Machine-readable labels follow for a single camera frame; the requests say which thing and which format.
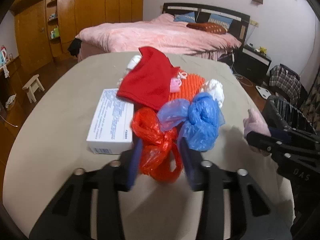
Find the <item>brown pillow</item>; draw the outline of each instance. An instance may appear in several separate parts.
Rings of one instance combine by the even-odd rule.
[[[187,27],[215,34],[225,34],[227,32],[224,27],[216,23],[188,23]]]

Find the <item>white stool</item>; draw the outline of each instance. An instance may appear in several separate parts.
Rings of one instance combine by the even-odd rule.
[[[29,101],[30,103],[32,103],[32,101],[36,102],[36,97],[34,95],[34,92],[36,92],[36,90],[38,88],[40,88],[40,90],[44,91],[44,87],[42,86],[41,82],[38,79],[39,74],[34,75],[32,78],[30,78],[30,80],[22,87],[23,90],[26,90],[26,93],[28,95]]]

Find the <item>red hat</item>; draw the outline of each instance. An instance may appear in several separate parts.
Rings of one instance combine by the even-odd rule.
[[[139,48],[142,59],[123,79],[117,96],[158,111],[169,99],[170,81],[180,67],[173,67],[165,54],[152,47]]]

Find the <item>white box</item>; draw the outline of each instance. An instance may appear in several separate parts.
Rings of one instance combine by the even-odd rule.
[[[120,154],[132,148],[133,104],[104,89],[89,129],[87,143],[94,153]]]

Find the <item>wall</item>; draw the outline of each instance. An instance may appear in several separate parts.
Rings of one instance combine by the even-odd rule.
[[[302,84],[305,84],[305,89],[307,92],[310,90],[315,77],[318,73],[319,62],[320,62],[320,22],[317,20],[316,26],[316,38],[314,50],[310,56],[310,59],[306,67],[302,70],[300,74],[300,80]]]
[[[14,16],[10,11],[4,16],[0,23],[0,46],[4,45],[7,53],[12,53],[13,57],[18,56],[17,42],[14,31]]]
[[[300,74],[308,61],[305,72],[309,73],[319,66],[319,50],[315,50],[313,60],[309,60],[317,20],[306,0],[263,0],[263,5],[258,6],[252,4],[252,0],[144,0],[143,19],[151,20],[159,16],[161,5],[165,2],[209,4],[248,14],[260,23],[248,42],[255,47],[267,48],[272,67],[282,63]],[[303,85],[311,86],[308,78],[303,79]]]

